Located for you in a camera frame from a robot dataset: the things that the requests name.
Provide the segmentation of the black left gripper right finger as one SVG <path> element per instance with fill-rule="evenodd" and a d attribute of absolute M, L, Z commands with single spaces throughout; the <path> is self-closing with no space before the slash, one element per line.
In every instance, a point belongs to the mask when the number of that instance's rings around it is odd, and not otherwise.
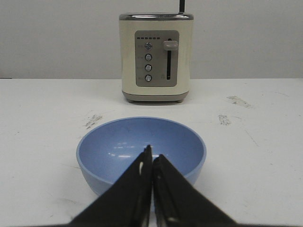
<path fill-rule="evenodd" d="M 152 167 L 157 226 L 237 226 L 231 217 L 199 193 L 163 155 L 153 161 Z"/>

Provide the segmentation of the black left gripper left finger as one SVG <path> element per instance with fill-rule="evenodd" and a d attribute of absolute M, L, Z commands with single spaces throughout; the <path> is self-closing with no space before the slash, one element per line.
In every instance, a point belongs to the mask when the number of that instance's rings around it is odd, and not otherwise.
<path fill-rule="evenodd" d="M 147 227 L 151 195 L 152 149 L 148 145 L 120 178 L 68 226 Z"/>

